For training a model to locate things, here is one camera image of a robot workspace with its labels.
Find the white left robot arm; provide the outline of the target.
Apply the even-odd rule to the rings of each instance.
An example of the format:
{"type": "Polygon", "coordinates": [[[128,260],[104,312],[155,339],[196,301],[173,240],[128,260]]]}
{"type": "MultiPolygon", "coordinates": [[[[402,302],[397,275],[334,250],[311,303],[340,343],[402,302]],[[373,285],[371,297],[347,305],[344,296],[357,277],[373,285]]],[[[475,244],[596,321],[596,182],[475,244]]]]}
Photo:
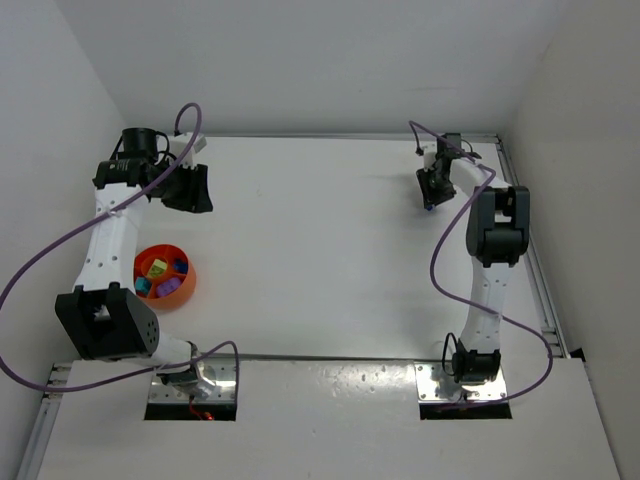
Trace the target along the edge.
{"type": "Polygon", "coordinates": [[[164,333],[156,313],[135,290],[134,260],[143,214],[154,198],[170,209],[209,213],[207,168],[194,161],[203,135],[167,137],[148,128],[122,132],[120,151],[99,164],[93,179],[96,225],[85,263],[55,312],[84,360],[155,367],[162,383],[203,397],[216,386],[214,370],[197,346],[164,333]]]}

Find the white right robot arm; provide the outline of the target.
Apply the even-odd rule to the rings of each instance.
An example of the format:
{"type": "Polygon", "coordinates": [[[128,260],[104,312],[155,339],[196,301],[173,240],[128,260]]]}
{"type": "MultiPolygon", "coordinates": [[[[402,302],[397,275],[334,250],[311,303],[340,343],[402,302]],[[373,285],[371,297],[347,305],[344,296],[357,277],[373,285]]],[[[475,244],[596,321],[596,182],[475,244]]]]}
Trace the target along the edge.
{"type": "Polygon", "coordinates": [[[466,323],[454,341],[446,372],[457,383],[484,384],[496,379],[501,364],[500,323],[506,286],[529,246],[530,193],[512,186],[480,163],[475,151],[463,149],[458,133],[446,133],[436,150],[417,150],[424,166],[416,177],[427,210],[467,196],[465,244],[472,260],[473,280],[466,323]]]}

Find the green lego brick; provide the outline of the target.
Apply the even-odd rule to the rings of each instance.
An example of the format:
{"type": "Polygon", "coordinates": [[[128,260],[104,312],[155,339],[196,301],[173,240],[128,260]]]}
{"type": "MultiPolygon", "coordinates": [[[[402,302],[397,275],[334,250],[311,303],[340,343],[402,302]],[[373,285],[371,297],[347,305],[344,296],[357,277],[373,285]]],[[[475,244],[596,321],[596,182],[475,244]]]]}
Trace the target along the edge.
{"type": "Polygon", "coordinates": [[[166,273],[167,269],[168,269],[168,264],[164,259],[155,258],[151,262],[149,269],[146,273],[146,276],[149,279],[156,279],[163,276],[166,273]]]}

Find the orange divided round container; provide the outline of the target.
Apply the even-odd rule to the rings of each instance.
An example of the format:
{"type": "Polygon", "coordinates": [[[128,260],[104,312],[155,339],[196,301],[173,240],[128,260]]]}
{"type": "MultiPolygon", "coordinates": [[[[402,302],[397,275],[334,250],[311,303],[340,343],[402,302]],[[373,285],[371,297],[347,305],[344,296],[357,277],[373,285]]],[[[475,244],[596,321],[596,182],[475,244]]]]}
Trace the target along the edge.
{"type": "Polygon", "coordinates": [[[143,297],[142,295],[137,294],[135,291],[135,287],[134,287],[134,292],[149,307],[159,311],[171,311],[184,305],[193,295],[196,287],[196,280],[197,280],[195,267],[190,262],[186,253],[179,247],[171,244],[154,245],[138,253],[134,260],[134,270],[133,270],[134,282],[135,282],[135,279],[139,276],[144,276],[148,280],[150,280],[152,283],[152,288],[147,297],[143,297]],[[156,279],[149,279],[146,276],[146,273],[149,269],[151,262],[155,258],[164,259],[168,264],[168,269],[163,276],[156,279]],[[181,275],[174,271],[172,265],[176,258],[184,259],[189,263],[189,271],[186,275],[181,275]],[[181,286],[176,291],[174,291],[171,295],[168,295],[163,298],[158,298],[156,296],[156,286],[159,283],[162,283],[171,277],[181,278],[182,279],[181,286]]]}

